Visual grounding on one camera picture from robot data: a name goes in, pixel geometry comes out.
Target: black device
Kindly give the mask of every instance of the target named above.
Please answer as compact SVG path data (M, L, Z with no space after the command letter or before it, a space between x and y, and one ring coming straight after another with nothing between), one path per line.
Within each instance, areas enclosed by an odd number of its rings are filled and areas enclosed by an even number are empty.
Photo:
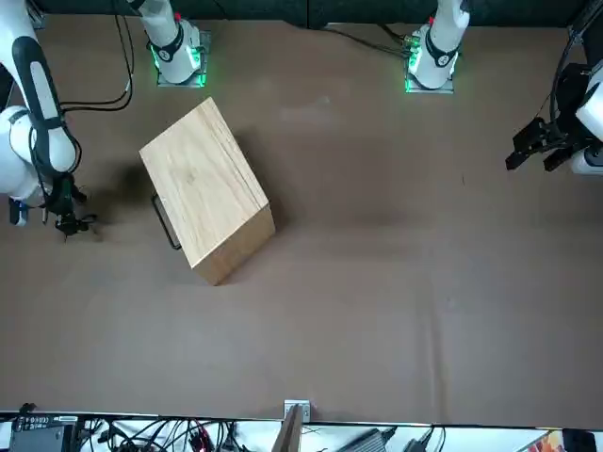
M596 452L596 441L592 432L564 428L562 435L566 452Z
M363 433L354 438L350 443L341 447L337 452L385 452L385 445L394 436L396 428L392 427L386 431L377 428Z
M601 143L576 117L591 70L592 66L578 63L563 69L555 92L558 116L550 122L536 117L513 137L514 150L505 160L507 170L517 169L535 153L550 153L544 164L546 171L553 171L574 153L590 148L598 151Z
M12 423L10 452L74 452L77 416L27 414Z

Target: green led light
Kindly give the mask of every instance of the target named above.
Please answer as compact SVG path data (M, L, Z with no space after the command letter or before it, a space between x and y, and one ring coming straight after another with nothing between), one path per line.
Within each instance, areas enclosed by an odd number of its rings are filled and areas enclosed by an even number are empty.
M408 60L408 69L409 71L413 72L416 70L416 68L418 67L418 62L421 60L421 50L419 49L418 52L416 52L415 54L412 54L411 57Z
M193 68L198 68L201 66L201 54L199 53L199 49L187 47L187 54L188 59L190 59L190 64Z
M155 49L151 47L151 53L153 54L153 60L155 61L155 67L159 69L159 60L157 59L157 54L155 53Z

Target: wood grain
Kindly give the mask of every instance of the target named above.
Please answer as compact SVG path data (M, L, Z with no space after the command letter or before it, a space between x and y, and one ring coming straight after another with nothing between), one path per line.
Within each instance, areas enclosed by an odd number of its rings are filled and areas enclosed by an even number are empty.
M209 283L224 279L274 234L268 199L213 99L140 156L190 266Z

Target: electronic device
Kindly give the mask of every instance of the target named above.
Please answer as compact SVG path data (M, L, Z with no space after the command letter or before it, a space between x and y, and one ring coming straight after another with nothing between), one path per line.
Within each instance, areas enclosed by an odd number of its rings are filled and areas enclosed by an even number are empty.
M72 452L77 444L77 416L28 414L12 425L10 452Z

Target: metal bracket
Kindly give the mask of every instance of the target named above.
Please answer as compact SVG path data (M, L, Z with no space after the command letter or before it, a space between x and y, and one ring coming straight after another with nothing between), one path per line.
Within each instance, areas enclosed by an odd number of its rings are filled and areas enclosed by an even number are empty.
M304 424L309 423L310 422L310 400L286 400L285 401L285 413L283 415L283 418L286 419L286 416L289 413L289 411L296 405L299 405L301 408L301 413L303 415L301 421Z

